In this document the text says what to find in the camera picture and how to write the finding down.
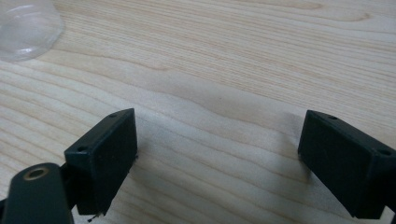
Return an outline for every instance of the wood grain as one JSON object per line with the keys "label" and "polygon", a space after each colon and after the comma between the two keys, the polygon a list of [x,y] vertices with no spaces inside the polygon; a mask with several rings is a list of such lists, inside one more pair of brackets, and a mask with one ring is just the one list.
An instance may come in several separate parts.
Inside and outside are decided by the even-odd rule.
{"label": "wood grain", "polygon": [[94,223],[390,223],[350,217],[296,148],[306,109],[396,147],[395,1],[54,3],[53,49],[0,62],[1,197],[134,107],[139,160]]}

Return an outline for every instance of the black plastic part edge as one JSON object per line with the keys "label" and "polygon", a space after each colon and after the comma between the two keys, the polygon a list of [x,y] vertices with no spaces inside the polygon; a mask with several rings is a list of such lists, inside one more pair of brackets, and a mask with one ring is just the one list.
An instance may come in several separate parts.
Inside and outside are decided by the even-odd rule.
{"label": "black plastic part edge", "polygon": [[81,215],[105,215],[136,153],[134,110],[102,119],[64,152],[69,205],[76,203]]}
{"label": "black plastic part edge", "polygon": [[308,110],[298,149],[301,160],[353,217],[395,211],[396,152],[342,120]]}

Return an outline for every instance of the clear plastic container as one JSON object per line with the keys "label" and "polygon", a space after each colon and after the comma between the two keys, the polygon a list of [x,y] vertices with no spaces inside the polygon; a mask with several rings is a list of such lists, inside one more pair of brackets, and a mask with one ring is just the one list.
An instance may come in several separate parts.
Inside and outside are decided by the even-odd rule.
{"label": "clear plastic container", "polygon": [[50,0],[0,0],[0,60],[35,58],[52,47],[63,29]]}

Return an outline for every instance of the black 3d printed part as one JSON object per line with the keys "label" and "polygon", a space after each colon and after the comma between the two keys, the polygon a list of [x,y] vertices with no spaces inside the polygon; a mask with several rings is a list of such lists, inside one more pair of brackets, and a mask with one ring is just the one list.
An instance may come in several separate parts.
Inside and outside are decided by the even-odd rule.
{"label": "black 3d printed part", "polygon": [[0,223],[74,223],[81,215],[105,215],[137,153],[134,110],[111,114],[64,152],[66,163],[31,166],[14,176],[0,201]]}
{"label": "black 3d printed part", "polygon": [[77,140],[64,155],[82,215],[106,214],[137,152],[134,110],[111,114]]}
{"label": "black 3d printed part", "polygon": [[298,152],[353,217],[395,211],[396,152],[342,120],[308,110]]}

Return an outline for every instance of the wooden table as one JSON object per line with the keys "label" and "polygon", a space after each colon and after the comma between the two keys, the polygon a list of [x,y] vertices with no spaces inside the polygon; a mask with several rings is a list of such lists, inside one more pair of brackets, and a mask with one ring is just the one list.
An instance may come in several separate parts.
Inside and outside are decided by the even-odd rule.
{"label": "wooden table", "polygon": [[[396,147],[396,1],[55,0],[46,54],[0,62],[0,196],[134,107],[139,160],[94,223],[358,220],[298,160],[307,109]],[[77,223],[88,217],[75,213]]]}

